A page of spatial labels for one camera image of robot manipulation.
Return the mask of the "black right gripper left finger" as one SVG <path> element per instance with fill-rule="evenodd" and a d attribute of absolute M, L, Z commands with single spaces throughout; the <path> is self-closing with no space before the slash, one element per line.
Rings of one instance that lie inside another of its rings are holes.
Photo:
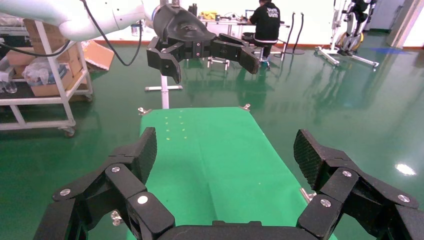
<path fill-rule="evenodd" d="M 116 211 L 138 240 L 157 240 L 174 216 L 148 191 L 158 150 L 156 129 L 117 147 L 96 170 L 60 187 L 38 225 L 36 240 L 86 240 L 103 216 Z"/>

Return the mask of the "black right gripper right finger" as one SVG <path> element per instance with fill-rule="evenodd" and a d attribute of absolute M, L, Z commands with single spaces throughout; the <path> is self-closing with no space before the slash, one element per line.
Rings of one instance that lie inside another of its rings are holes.
<path fill-rule="evenodd" d="M 297 227 L 327 240 L 344 215 L 354 218 L 377 240 L 421 240 L 424 213 L 409 194 L 365 173 L 344 151 L 326 147 L 305 129 L 293 156 L 315 192 Z"/>

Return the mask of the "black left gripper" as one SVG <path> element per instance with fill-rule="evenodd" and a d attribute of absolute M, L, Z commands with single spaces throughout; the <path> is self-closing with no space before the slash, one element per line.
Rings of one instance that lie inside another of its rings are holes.
<path fill-rule="evenodd" d="M 216 57 L 238 62 L 251 74 L 256 74 L 260 60 L 247 41 L 210 32 L 194 14 L 170 3 L 162 5 L 153 16 L 156 37 L 147 46 L 148 66 L 182 81 L 179 62 L 185 59 Z"/>

